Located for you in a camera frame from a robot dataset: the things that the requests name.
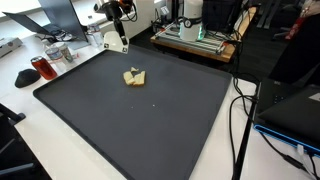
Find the desk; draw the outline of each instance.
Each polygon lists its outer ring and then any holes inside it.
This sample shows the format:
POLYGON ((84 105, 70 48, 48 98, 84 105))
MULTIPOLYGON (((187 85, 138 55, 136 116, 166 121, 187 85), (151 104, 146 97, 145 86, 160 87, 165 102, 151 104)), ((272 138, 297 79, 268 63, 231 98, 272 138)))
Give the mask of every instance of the desk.
MULTIPOLYGON (((247 31, 250 25, 250 22, 252 21, 252 18, 256 13, 256 10, 257 10, 256 8, 250 8, 249 9, 250 15, 247 15, 246 17, 243 18, 243 21, 241 22, 239 27, 239 33, 241 34, 241 36, 243 36, 247 31)), ((214 59, 214 60, 218 60, 226 63, 230 62, 236 50, 233 45, 228 45, 225 47, 224 51, 220 55, 217 55, 215 53, 208 53, 208 52, 201 51, 199 49, 193 49, 193 48, 184 46, 182 44, 177 44, 175 42, 161 41, 160 39, 157 39, 155 36, 151 37, 150 41, 156 46, 159 45, 166 48, 180 50, 182 52, 189 52, 191 54, 203 56, 206 58, 210 58, 210 59, 214 59)))
MULTIPOLYGON (((22 47, 0 59, 0 102, 14 112, 26 114, 27 118, 15 128, 48 174, 52 179, 58 180, 124 179, 121 173, 73 129, 34 98, 32 92, 47 82, 44 78, 22 89, 14 87, 18 72, 32 68, 30 59, 42 54, 42 46, 34 36, 22 41, 24 43, 22 47)), ((77 52, 80 58, 75 60, 75 65, 81 64, 100 51, 88 46, 77 52)), ((239 86, 244 94, 249 95, 256 89, 254 84, 242 80, 239 86)), ((190 179, 231 179, 232 155, 228 134, 228 113, 229 105, 236 96, 237 92, 230 85, 190 179)), ((241 101, 234 104, 232 116, 234 143, 238 152, 247 119, 241 101)))

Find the black mat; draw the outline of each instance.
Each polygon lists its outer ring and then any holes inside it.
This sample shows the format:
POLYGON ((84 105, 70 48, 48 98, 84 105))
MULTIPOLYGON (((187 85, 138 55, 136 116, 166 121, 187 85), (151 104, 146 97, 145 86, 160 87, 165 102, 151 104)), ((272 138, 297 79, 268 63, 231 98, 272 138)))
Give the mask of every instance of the black mat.
POLYGON ((191 175, 230 80, 130 46, 127 55, 100 53, 34 95, 126 178, 179 180, 191 175), (146 71, 145 86, 125 84, 132 66, 146 71))

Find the laptop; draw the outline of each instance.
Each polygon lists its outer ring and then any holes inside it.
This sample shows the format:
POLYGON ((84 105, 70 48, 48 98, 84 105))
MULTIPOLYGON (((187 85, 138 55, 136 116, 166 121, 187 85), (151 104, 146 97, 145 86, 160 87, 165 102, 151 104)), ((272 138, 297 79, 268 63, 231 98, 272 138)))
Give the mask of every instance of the laptop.
POLYGON ((24 14, 14 14, 14 13, 8 13, 8 12, 2 12, 2 13, 35 33, 52 35, 53 31, 60 30, 60 28, 58 28, 53 24, 48 24, 42 27, 24 14))
MULTIPOLYGON (((265 91, 265 87, 270 86, 262 84, 261 91, 265 91)), ((320 156, 320 87, 309 85, 292 91, 296 92, 261 112, 257 111, 254 129, 294 147, 300 144, 307 152, 320 156)), ((264 105, 263 94, 259 97, 258 106, 260 103, 264 105)))

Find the floor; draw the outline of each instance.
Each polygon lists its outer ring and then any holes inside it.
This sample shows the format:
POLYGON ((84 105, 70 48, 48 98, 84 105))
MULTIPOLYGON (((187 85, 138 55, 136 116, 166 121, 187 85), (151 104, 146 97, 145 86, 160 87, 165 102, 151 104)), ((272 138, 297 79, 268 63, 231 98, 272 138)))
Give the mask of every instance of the floor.
MULTIPOLYGON (((271 41, 274 33, 276 33, 280 26, 288 24, 290 21, 294 21, 294 18, 286 17, 283 13, 278 12, 277 15, 281 18, 275 18, 276 20, 272 22, 272 28, 269 30, 256 28, 255 24, 252 24, 249 28, 246 36, 244 37, 244 49, 240 56, 239 72, 251 73, 257 76, 259 79, 268 76, 273 66, 277 62, 277 59, 281 55, 282 51, 287 45, 284 40, 271 41)), ((154 35, 152 28, 149 28, 130 40, 130 44, 140 46, 152 51, 157 51, 153 44, 150 42, 150 38, 154 35)), ((200 63, 213 68, 220 68, 225 66, 232 66, 231 64, 225 64, 221 62, 215 62, 210 59, 195 60, 191 59, 195 63, 200 63)), ((8 142, 12 137, 19 137, 16 130, 8 126, 6 121, 0 121, 0 149, 8 142)), ((0 156, 0 170, 12 167, 15 165, 20 165, 21 163, 34 162, 36 168, 31 171, 25 171, 18 173, 14 176, 8 176, 8 180, 20 180, 20 179, 37 179, 37 180, 47 180, 51 179, 43 167, 38 163, 36 157, 32 154, 28 146, 19 140, 13 144, 8 151, 4 152, 0 156)))

